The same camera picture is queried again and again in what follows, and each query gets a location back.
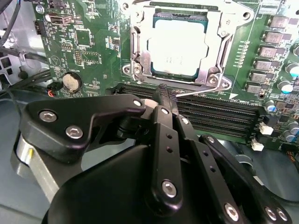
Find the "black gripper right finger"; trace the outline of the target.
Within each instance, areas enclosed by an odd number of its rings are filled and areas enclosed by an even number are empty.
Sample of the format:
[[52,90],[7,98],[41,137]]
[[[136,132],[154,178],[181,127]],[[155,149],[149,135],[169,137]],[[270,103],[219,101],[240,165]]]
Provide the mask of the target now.
[[206,214],[212,224],[292,224],[293,220],[266,187],[213,136],[198,137],[179,115],[177,98],[169,92],[180,143],[199,169],[207,193]]

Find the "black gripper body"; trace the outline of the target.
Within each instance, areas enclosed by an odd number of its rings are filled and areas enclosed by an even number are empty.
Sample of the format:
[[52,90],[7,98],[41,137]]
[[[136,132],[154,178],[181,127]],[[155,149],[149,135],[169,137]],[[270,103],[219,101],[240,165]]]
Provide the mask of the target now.
[[54,196],[49,224],[216,224],[207,188],[196,168],[181,160],[183,205],[170,217],[147,206],[151,156],[146,146],[130,147],[69,179]]

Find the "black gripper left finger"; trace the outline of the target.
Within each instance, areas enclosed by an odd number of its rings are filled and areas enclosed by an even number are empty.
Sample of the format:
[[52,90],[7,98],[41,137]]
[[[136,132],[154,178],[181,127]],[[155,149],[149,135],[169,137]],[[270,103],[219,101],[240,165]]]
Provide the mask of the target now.
[[[159,86],[149,104],[133,94],[30,103],[21,116],[20,139],[47,157],[47,168],[70,168],[67,174],[57,172],[59,189],[82,173],[76,165],[86,151],[134,139],[133,147],[146,146],[152,161],[146,204],[152,210],[179,210],[183,183],[175,122],[169,92]],[[45,191],[50,203],[59,189]]]

